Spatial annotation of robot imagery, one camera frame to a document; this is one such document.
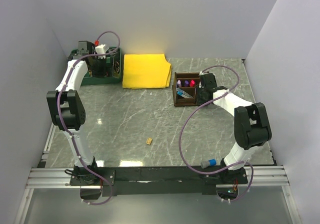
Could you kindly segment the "blue capped marker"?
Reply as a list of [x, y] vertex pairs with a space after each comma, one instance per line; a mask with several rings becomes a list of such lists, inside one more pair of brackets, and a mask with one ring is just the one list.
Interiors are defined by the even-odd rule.
[[189, 98], [187, 95], [181, 93], [181, 92], [177, 92], [177, 95], [182, 97], [182, 98]]

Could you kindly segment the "clear blue ballpoint pen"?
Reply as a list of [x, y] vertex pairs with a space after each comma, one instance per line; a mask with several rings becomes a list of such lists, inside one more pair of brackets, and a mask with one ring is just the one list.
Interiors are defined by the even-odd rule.
[[182, 90], [182, 89], [180, 89], [180, 88], [177, 88], [177, 89], [176, 89], [176, 92], [181, 92], [181, 93], [183, 93], [183, 94], [187, 95], [187, 96], [189, 97], [189, 99], [193, 98], [193, 96], [192, 96], [192, 95], [188, 94], [187, 92], [183, 91], [183, 90]]

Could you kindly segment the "yellow small eraser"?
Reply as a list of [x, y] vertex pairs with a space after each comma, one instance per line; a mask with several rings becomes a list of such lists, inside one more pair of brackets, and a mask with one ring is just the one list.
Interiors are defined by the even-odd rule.
[[153, 141], [152, 138], [147, 138], [146, 144], [150, 145], [152, 143], [152, 141]]

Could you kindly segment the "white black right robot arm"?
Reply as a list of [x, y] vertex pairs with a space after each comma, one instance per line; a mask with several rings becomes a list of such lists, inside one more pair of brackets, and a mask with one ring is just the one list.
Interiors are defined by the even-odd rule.
[[218, 86], [212, 73], [201, 73], [199, 78], [195, 88], [197, 105], [210, 101], [234, 117], [235, 144], [221, 161], [226, 167], [219, 171], [220, 180], [231, 183], [237, 177], [236, 170], [242, 168], [258, 147], [272, 137], [267, 110], [261, 102], [246, 101], [226, 87]]

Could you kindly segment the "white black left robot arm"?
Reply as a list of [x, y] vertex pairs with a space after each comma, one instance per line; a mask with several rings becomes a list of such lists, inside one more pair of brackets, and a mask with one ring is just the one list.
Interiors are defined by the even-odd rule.
[[99, 173], [94, 155], [84, 137], [86, 111], [78, 90], [90, 68], [105, 67], [106, 59], [118, 51], [98, 41], [81, 41], [78, 49], [68, 57], [67, 70], [55, 91], [49, 91], [46, 100], [53, 124], [66, 136], [74, 158], [73, 178], [88, 185], [103, 183], [106, 178]]

